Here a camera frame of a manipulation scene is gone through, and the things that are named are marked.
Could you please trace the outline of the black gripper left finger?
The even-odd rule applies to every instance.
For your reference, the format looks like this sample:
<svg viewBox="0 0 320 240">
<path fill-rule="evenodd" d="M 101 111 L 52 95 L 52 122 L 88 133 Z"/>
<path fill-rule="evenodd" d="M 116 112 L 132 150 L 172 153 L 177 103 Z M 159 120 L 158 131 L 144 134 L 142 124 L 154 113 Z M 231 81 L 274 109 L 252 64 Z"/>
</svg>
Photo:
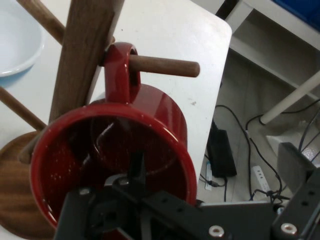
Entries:
<svg viewBox="0 0 320 240">
<path fill-rule="evenodd" d="M 165 191 L 147 191 L 142 152 L 131 154 L 124 179 L 84 191 L 67 194 L 54 239 L 102 240 L 114 230 L 134 240 L 208 239 L 200 209 Z"/>
</svg>

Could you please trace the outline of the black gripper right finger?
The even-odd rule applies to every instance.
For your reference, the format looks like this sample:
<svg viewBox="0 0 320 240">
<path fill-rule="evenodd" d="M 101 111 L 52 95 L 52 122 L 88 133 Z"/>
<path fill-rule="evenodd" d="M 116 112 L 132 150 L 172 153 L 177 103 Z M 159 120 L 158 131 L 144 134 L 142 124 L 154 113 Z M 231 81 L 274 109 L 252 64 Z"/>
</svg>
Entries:
<svg viewBox="0 0 320 240">
<path fill-rule="evenodd" d="M 290 142 L 279 144 L 277 168 L 292 196 L 283 212 L 272 223 L 272 239 L 318 240 L 320 169 Z"/>
</svg>

